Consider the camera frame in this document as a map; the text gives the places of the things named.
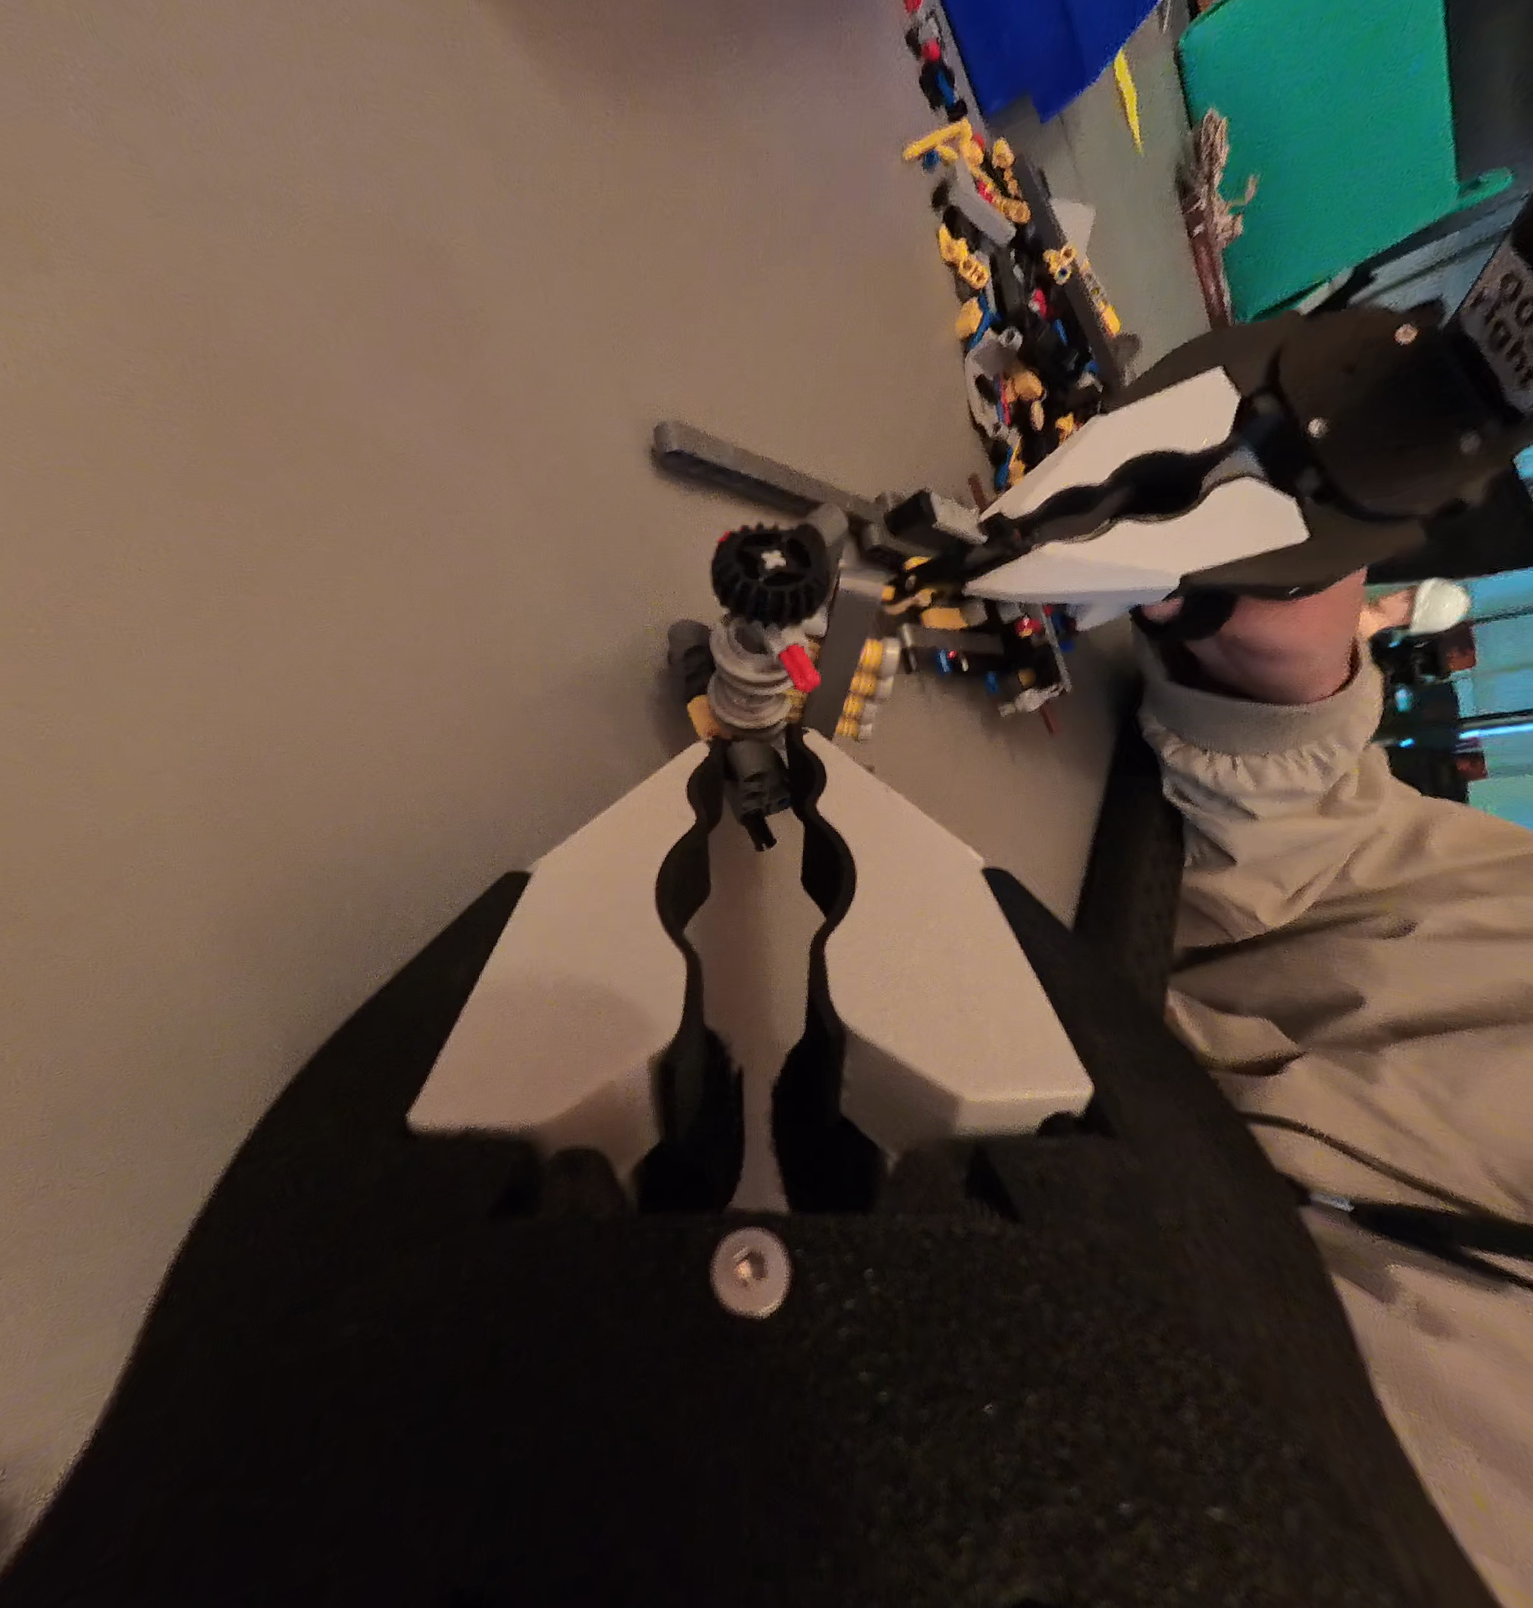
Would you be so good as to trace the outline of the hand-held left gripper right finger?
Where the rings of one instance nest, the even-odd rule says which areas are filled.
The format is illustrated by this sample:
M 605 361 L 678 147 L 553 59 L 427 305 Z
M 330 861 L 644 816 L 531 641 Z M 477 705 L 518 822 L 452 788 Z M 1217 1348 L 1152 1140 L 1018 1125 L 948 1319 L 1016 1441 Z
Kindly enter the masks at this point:
M 784 1059 L 784 1166 L 901 1157 L 1079 1118 L 1095 1086 L 983 858 L 820 734 L 791 734 L 820 924 Z

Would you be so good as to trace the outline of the pile of toy brick pieces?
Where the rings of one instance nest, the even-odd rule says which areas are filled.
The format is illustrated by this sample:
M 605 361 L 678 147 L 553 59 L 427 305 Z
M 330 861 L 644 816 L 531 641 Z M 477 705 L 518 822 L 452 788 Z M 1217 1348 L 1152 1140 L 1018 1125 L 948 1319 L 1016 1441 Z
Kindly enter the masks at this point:
M 944 3 L 904 3 L 904 45 L 935 127 L 901 161 L 930 183 L 967 409 L 996 493 L 1120 391 L 1138 355 L 1086 251 L 1095 212 L 1050 194 L 978 104 Z

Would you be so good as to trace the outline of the blue storage bin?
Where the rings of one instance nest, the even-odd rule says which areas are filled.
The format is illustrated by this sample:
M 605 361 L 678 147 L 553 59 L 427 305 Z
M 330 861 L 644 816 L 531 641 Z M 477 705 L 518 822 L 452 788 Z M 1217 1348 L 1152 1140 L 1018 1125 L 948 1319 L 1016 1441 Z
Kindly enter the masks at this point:
M 1026 100 L 1044 122 L 1104 72 L 1158 2 L 944 2 L 980 111 Z

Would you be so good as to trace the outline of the small brown box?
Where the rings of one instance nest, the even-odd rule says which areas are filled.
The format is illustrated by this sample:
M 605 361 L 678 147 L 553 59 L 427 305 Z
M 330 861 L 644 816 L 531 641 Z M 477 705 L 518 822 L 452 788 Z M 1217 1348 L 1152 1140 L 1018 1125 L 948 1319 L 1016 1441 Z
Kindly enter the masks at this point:
M 1229 156 L 1229 118 L 1210 108 L 1193 122 L 1175 172 L 1175 190 L 1197 287 L 1202 309 L 1215 330 L 1237 323 L 1224 257 L 1242 233 L 1244 210 L 1258 188 L 1256 176 L 1249 176 L 1237 199 L 1224 194 Z

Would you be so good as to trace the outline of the person's right hand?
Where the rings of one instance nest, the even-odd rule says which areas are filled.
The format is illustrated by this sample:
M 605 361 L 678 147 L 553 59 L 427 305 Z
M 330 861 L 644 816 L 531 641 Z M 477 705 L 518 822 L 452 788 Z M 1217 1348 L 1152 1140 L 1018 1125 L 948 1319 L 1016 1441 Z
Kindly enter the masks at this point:
M 1368 572 L 1294 599 L 1237 599 L 1211 637 L 1158 642 L 1172 680 L 1245 702 L 1299 707 L 1335 696 L 1359 673 Z

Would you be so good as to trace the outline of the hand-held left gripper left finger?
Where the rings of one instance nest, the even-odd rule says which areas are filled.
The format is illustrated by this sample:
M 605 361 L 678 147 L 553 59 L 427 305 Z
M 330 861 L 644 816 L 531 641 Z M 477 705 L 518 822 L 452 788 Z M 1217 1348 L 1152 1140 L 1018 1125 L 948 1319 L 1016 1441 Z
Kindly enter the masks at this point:
M 632 1181 L 702 1100 L 720 750 L 696 741 L 533 863 L 407 1111 L 418 1136 L 596 1152 Z

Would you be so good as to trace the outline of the dark perforated panel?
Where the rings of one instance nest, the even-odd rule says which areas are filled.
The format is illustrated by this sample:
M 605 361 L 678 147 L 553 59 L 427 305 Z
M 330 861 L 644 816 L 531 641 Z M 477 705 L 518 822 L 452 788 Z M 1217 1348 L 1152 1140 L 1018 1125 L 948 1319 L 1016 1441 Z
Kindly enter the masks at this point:
M 1183 820 L 1158 754 L 1125 723 L 1111 755 L 1073 930 L 1161 1014 L 1172 983 L 1184 867 Z

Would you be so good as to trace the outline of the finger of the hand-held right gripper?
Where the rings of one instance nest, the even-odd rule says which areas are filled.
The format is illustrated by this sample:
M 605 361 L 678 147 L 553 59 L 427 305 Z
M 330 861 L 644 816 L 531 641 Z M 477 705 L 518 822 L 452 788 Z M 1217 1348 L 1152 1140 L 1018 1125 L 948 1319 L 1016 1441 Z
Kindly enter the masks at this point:
M 1046 540 L 964 583 L 965 596 L 1057 606 L 1086 632 L 1170 598 L 1179 583 L 1308 537 L 1298 504 L 1251 479 L 1215 486 L 1186 513 L 1123 519 L 1086 538 Z
M 1222 370 L 1100 413 L 980 515 L 989 538 L 1089 538 L 1186 513 L 1233 452 L 1242 395 Z

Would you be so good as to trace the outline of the black toy brick engine assembly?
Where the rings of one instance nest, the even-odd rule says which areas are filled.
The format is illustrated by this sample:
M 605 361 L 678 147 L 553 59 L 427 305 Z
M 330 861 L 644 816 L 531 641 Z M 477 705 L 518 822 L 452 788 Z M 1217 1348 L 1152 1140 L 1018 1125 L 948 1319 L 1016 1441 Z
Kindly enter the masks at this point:
M 982 599 L 965 563 L 989 551 L 987 499 L 935 490 L 867 499 L 698 427 L 655 423 L 658 472 L 725 492 L 781 524 L 725 531 L 711 556 L 714 623 L 682 619 L 667 660 L 696 736 L 720 746 L 727 804 L 755 852 L 790 811 L 790 734 L 867 741 L 901 673 L 976 684 L 998 716 L 1057 732 L 1073 630 L 1035 601 Z

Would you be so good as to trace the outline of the grey desk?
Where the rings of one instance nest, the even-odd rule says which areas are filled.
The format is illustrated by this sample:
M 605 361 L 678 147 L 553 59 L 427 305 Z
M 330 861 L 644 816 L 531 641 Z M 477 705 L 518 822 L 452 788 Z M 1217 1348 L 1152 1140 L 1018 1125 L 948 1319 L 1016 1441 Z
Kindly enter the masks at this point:
M 897 3 L 0 3 L 0 1568 L 296 1070 L 680 745 L 734 517 L 978 467 Z

